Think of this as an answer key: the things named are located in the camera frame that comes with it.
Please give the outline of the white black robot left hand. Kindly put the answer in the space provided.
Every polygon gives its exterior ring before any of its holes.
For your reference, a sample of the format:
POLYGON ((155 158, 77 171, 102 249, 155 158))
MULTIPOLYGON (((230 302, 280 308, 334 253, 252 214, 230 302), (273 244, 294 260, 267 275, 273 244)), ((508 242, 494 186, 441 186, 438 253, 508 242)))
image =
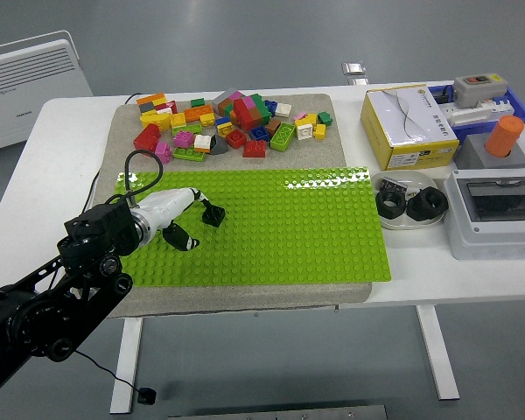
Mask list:
POLYGON ((212 204, 200 190, 192 187, 153 192, 130 209, 139 236, 138 247, 150 243, 158 230, 175 249, 188 251, 200 245, 183 228, 174 223, 194 201, 209 209, 212 204))

